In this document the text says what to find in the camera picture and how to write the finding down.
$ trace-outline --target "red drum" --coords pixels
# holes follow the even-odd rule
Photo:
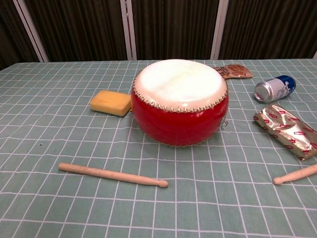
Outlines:
[[[172,146],[202,142],[225,121],[228,86],[213,68],[168,59],[144,68],[133,81],[133,117],[152,139]]]

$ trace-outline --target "brown snack bag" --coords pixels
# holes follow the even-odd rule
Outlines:
[[[280,105],[270,105],[253,119],[300,160],[317,155],[317,132]]]
[[[251,78],[252,73],[240,64],[230,64],[222,67],[215,67],[224,79],[228,78]]]

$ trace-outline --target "can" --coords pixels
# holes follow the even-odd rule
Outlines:
[[[260,82],[255,86],[254,96],[263,103],[270,103],[290,95],[296,87],[295,80],[287,75]]]

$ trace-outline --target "can lid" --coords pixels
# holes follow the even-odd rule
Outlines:
[[[263,102],[269,97],[269,90],[266,87],[260,86],[255,88],[254,95],[257,100]]]

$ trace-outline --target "wooden drumstick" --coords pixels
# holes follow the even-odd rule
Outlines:
[[[168,182],[165,180],[157,180],[154,178],[149,178],[149,177],[144,177],[139,175],[131,175],[131,174],[119,173],[119,172],[109,171],[109,170],[101,170],[101,169],[85,167],[81,165],[67,164],[67,163],[60,163],[58,168],[60,170],[64,170],[68,172],[74,172],[74,173],[83,174],[83,175],[92,175],[92,176],[106,178],[106,179],[133,182],[133,183],[139,183],[144,185],[156,185],[159,187],[168,187]]]
[[[317,164],[311,165],[311,166],[303,168],[301,170],[296,170],[296,171],[291,172],[289,174],[286,174],[282,177],[276,177],[273,179],[273,184],[280,185],[284,182],[298,180],[298,179],[301,179],[303,177],[313,175],[315,173],[317,173]]]

